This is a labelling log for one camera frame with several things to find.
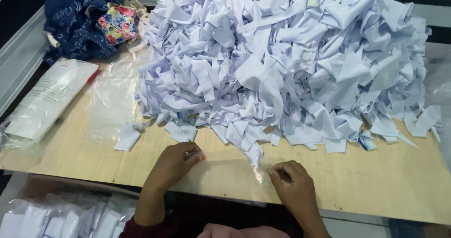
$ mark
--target blue fabric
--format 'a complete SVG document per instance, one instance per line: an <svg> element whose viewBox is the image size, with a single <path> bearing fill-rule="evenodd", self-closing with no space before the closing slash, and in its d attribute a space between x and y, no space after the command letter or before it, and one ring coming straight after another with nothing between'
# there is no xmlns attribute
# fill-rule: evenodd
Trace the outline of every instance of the blue fabric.
<svg viewBox="0 0 451 238"><path fill-rule="evenodd" d="M119 45L108 43L102 31L96 28L96 22L108 11L108 2L121 4L123 1L46 0L44 30L52 33L60 46L49 45L44 61L53 65L59 57L89 61L114 55Z"/></svg>

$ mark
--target maroon sleeve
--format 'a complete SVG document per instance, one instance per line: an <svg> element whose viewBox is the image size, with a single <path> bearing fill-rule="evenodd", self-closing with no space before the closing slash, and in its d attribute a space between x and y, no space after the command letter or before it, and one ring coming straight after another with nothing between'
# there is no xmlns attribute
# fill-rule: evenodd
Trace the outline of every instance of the maroon sleeve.
<svg viewBox="0 0 451 238"><path fill-rule="evenodd" d="M174 234L170 222L165 218L160 224L154 226L140 226L134 218L127 221L119 238L167 238Z"/></svg>

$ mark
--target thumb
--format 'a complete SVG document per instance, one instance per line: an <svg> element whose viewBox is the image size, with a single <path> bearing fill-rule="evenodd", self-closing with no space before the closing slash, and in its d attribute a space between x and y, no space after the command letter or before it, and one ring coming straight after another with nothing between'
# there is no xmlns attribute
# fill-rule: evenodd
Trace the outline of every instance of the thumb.
<svg viewBox="0 0 451 238"><path fill-rule="evenodd" d="M272 168L268 168L267 172L269 177L271 178L271 183L274 185L274 188L276 188L276 191L279 191L285 187L277 171L273 170Z"/></svg>
<svg viewBox="0 0 451 238"><path fill-rule="evenodd" d="M188 170L190 170L192 167L194 167L194 165L196 165L201 160L205 160L205 155L196 154L196 155L191 156L188 160L186 160L185 164L186 164Z"/></svg>

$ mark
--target person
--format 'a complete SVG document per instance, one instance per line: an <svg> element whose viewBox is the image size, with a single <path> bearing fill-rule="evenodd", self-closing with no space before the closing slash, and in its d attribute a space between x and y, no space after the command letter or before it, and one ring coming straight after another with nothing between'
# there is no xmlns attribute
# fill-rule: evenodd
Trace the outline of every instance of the person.
<svg viewBox="0 0 451 238"><path fill-rule="evenodd" d="M275 204L250 206L182 193L172 212L166 215L166 191L203 160L205 155L194 142L168 146L152 168L136 212L119 237L330 237L319 214L313 180L294 160L267 170L286 208Z"/></svg>

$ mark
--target table surface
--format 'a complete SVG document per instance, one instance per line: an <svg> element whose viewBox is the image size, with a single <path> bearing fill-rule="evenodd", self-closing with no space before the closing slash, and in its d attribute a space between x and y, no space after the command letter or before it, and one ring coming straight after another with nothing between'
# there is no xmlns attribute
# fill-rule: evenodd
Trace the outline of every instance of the table surface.
<svg viewBox="0 0 451 238"><path fill-rule="evenodd" d="M164 125L151 125L130 152L114 150L114 142L89 139L86 125L91 95L81 91L34 150L4 149L2 169L142 186L163 149L177 143ZM284 138L279 146L262 144L262 168L253 170L235 146L225 146L208 128L198 130L195 143L206 161L172 188L175 191L280 203L265 167L296 160L315 183L321 209L451 224L451 173L431 132L414 138L404 123L401 133L421 149L400 141L365 151L348 143L346 154L327 154L324 145L310 151Z"/></svg>

